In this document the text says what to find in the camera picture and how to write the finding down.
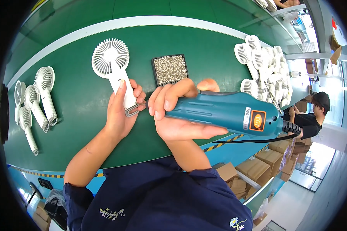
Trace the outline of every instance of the embroidered daisy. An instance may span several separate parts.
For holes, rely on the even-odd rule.
[[[234,224],[236,224],[238,222],[238,218],[234,217],[233,219],[230,220],[230,226],[233,227]]]

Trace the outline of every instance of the navy blue shirt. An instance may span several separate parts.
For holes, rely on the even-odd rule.
[[[215,169],[179,171],[173,156],[104,169],[93,197],[63,187],[70,230],[252,230],[252,214]]]

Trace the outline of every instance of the floral embroidery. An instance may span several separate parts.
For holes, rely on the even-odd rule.
[[[233,219],[230,220],[230,227],[236,228],[236,231],[244,229],[244,225],[239,225],[239,224],[242,222],[245,222],[247,220],[247,219],[245,219],[244,221],[241,221],[238,223],[238,219],[239,219],[239,217],[234,217]]]
[[[99,212],[102,214],[103,217],[107,217],[108,219],[111,219],[113,217],[112,221],[114,221],[118,217],[119,214],[121,215],[121,217],[125,216],[123,214],[124,209],[121,209],[118,212],[113,212],[113,213],[112,212],[109,213],[108,211],[109,211],[108,208],[106,208],[105,210],[102,210],[102,208],[100,208],[100,210],[99,210]]]

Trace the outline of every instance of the black tray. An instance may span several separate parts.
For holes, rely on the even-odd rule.
[[[159,85],[159,84],[158,84],[158,78],[157,78],[156,69],[155,69],[155,66],[154,66],[154,60],[157,59],[157,58],[165,57],[165,56],[179,56],[179,55],[182,56],[182,58],[184,59],[184,62],[185,62],[185,69],[186,69],[186,77],[189,78],[188,67],[186,66],[186,60],[185,60],[184,54],[164,55],[164,56],[160,56],[160,57],[155,57],[155,58],[152,58],[152,68],[153,68],[153,74],[154,74],[154,79],[155,79],[155,85],[156,85],[156,87],[164,86],[164,85],[166,85],[166,84],[175,84],[175,83],[177,83],[178,81],[166,82],[166,83],[164,83],[164,84],[162,84],[162,85]]]

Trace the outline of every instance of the teal electric screwdriver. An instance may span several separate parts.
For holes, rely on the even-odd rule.
[[[273,103],[268,103],[243,92],[201,91],[196,97],[180,97],[176,107],[166,112],[166,117],[225,127],[229,132],[251,137],[277,135],[281,131],[295,133],[285,136],[287,139],[299,135],[301,129],[295,124],[283,121],[281,116],[283,111],[274,99]],[[230,143],[263,143],[270,140],[231,141]]]

